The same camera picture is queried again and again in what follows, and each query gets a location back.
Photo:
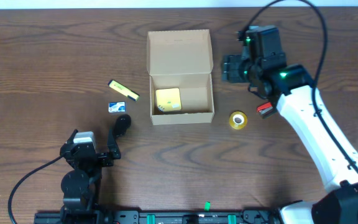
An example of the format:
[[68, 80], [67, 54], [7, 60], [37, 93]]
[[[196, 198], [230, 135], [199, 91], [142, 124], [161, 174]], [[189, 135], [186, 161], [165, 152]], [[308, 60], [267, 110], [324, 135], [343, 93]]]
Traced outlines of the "brown cardboard box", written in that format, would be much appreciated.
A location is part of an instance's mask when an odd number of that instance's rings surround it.
[[[210, 123], [214, 116], [213, 50], [208, 29], [150, 31], [147, 71], [150, 118], [154, 125]], [[155, 91], [178, 88], [181, 110], [161, 112]]]

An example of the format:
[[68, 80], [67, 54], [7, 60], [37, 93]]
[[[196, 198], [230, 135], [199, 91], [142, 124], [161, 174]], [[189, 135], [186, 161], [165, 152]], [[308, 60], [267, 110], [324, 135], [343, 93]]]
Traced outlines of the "white blue staples box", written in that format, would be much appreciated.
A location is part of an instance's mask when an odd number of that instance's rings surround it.
[[124, 101], [110, 102], [108, 104], [108, 111], [110, 113], [123, 113], [126, 111], [126, 103]]

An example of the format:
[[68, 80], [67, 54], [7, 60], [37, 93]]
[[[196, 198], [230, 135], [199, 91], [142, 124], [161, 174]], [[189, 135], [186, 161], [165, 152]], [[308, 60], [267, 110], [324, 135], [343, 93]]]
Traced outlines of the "yellow sticky notes pad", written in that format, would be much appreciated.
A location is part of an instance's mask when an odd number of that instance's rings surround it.
[[159, 89], [155, 91], [155, 102], [161, 112], [181, 110], [181, 97], [178, 88]]

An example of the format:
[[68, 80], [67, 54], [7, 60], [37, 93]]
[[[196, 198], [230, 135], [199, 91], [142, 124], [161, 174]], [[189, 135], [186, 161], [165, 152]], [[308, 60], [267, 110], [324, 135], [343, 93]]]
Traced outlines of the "red black stapler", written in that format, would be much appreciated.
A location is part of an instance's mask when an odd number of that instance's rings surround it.
[[257, 113], [260, 115], [262, 119], [266, 119], [269, 116], [275, 114], [277, 109], [271, 104], [271, 102], [266, 102], [257, 107]]

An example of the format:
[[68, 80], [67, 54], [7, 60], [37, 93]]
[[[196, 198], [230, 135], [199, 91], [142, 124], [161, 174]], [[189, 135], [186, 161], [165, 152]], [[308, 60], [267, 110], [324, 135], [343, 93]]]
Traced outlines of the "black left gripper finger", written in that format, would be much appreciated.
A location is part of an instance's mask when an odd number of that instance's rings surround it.
[[120, 159], [121, 158], [121, 152], [119, 150], [119, 146], [116, 142], [116, 137], [114, 135], [114, 128], [111, 128], [109, 130], [108, 134], [108, 140], [107, 140], [107, 147], [109, 150], [109, 155], [111, 159]]
[[75, 138], [77, 133], [78, 133], [78, 130], [74, 129], [74, 131], [72, 132], [70, 137], [66, 140], [65, 144], [67, 144], [67, 145], [73, 144], [74, 143], [74, 138]]

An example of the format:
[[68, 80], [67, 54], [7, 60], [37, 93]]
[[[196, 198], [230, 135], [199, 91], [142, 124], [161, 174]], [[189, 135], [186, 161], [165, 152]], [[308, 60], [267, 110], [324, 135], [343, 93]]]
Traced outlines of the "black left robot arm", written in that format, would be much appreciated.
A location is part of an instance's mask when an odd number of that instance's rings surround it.
[[70, 211], [90, 211], [98, 202], [102, 168], [121, 158], [114, 128], [109, 130], [107, 152], [96, 152], [94, 132], [74, 130], [60, 148], [60, 155], [73, 168], [62, 182], [64, 207]]

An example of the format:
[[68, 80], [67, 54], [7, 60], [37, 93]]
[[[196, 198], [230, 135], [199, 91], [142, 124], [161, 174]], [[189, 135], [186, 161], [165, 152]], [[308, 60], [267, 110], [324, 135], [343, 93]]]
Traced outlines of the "yellow tape roll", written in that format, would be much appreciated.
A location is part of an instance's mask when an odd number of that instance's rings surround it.
[[236, 130], [244, 129], [247, 125], [247, 116], [241, 111], [235, 111], [230, 115], [229, 125]]

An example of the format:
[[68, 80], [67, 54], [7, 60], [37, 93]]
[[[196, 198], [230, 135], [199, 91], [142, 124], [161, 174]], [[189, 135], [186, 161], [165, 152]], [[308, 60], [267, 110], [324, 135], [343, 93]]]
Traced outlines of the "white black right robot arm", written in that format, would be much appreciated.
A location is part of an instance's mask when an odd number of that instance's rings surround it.
[[268, 102], [262, 116], [278, 112], [295, 130], [315, 163], [326, 191], [318, 202], [292, 202], [271, 211], [272, 223], [358, 223], [358, 152], [324, 105], [302, 65], [283, 54], [267, 58], [226, 55], [222, 76], [249, 83]]

